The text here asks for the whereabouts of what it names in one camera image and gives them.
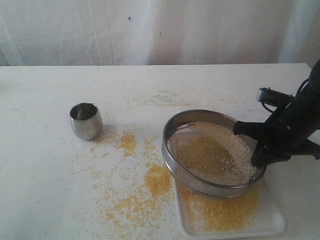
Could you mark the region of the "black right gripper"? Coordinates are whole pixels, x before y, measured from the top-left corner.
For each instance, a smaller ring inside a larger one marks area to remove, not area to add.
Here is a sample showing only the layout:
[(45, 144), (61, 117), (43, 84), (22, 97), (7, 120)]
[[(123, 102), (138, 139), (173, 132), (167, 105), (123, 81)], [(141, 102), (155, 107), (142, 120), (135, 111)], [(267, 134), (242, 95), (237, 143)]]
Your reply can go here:
[[(265, 167), (288, 161), (292, 156), (313, 156), (318, 160), (320, 145), (308, 140), (308, 137), (319, 128), (318, 109), (286, 109), (268, 129), (269, 136), (257, 142), (251, 164), (254, 167)], [(260, 140), (264, 137), (265, 124), (237, 121), (233, 133)]]

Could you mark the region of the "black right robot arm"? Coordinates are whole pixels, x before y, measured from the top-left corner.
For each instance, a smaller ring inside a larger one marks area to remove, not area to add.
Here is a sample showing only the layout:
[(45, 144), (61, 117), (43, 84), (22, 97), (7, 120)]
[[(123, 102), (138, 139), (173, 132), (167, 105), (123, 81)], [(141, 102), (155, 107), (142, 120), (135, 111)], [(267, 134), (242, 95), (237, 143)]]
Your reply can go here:
[(320, 146), (308, 138), (320, 128), (320, 63), (311, 69), (295, 96), (271, 88), (258, 90), (257, 101), (275, 107), (265, 122), (237, 121), (236, 135), (257, 141), (251, 164), (265, 167), (288, 161), (292, 156), (320, 158)]

